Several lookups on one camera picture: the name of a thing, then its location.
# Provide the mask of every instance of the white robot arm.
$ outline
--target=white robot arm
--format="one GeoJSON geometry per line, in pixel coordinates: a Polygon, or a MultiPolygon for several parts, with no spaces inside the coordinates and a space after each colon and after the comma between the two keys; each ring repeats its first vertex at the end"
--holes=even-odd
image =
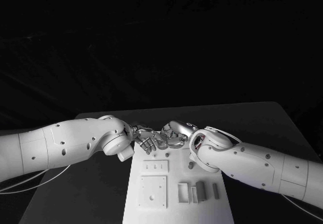
{"type": "Polygon", "coordinates": [[[222,170],[249,186],[294,197],[323,209],[323,164],[243,143],[209,126],[199,130],[190,123],[171,121],[161,134],[170,139],[165,142],[170,148],[181,147],[187,141],[190,159],[206,171],[222,170]],[[173,138],[177,134],[183,134],[181,140],[173,138]]]}
{"type": "Polygon", "coordinates": [[[105,155],[116,154],[125,161],[134,154],[132,140],[147,153],[151,152],[157,140],[148,138],[142,143],[139,138],[141,131],[148,130],[106,115],[99,119],[67,120],[31,132],[0,136],[0,182],[80,162],[98,151],[105,155]]]}

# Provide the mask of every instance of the black background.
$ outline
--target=black background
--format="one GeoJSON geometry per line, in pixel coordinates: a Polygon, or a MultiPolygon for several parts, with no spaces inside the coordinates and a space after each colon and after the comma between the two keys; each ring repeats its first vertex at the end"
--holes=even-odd
{"type": "MultiPolygon", "coordinates": [[[[321,153],[312,2],[41,1],[0,12],[1,130],[82,112],[275,101],[321,153]]],[[[1,201],[17,217],[18,205],[1,201]]]]}

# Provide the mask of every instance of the robot forearm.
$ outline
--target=robot forearm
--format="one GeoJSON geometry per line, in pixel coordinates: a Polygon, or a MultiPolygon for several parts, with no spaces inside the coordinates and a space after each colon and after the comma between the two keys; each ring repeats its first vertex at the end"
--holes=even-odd
{"type": "Polygon", "coordinates": [[[197,159],[209,169],[219,168],[249,186],[291,196],[323,209],[323,164],[248,143],[229,147],[217,133],[209,130],[197,133],[191,138],[204,136],[197,159]]]}
{"type": "Polygon", "coordinates": [[[115,117],[67,120],[31,132],[0,136],[0,182],[30,172],[67,166],[96,151],[132,156],[131,131],[115,117]]]}

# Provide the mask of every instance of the gray table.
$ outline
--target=gray table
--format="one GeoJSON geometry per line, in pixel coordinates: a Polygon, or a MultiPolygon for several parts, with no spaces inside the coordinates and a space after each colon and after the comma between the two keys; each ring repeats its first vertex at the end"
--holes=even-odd
{"type": "MultiPolygon", "coordinates": [[[[82,113],[75,119],[112,114],[128,122],[141,122],[154,130],[178,119],[199,128],[213,126],[243,142],[268,147],[295,157],[320,162],[291,119],[275,102],[206,105],[132,111],[82,113]]],[[[38,187],[20,224],[119,224],[126,196],[131,159],[98,152],[38,187]]],[[[43,181],[63,168],[47,171],[43,181]]],[[[281,195],[249,187],[223,174],[235,223],[320,223],[281,195]]],[[[308,207],[321,215],[321,211],[308,207]]]]}

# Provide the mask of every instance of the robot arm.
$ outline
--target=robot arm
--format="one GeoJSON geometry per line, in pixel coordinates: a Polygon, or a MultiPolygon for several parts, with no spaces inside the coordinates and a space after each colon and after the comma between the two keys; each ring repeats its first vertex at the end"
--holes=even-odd
{"type": "Polygon", "coordinates": [[[196,130],[191,124],[178,121],[171,121],[168,127],[171,134],[186,129],[190,159],[206,171],[222,170],[249,186],[291,196],[323,209],[323,164],[240,141],[232,144],[225,132],[212,127],[196,130]]]}
{"type": "Polygon", "coordinates": [[[0,136],[0,182],[80,162],[98,151],[125,161],[134,154],[129,143],[137,136],[134,127],[111,115],[0,136]]]}

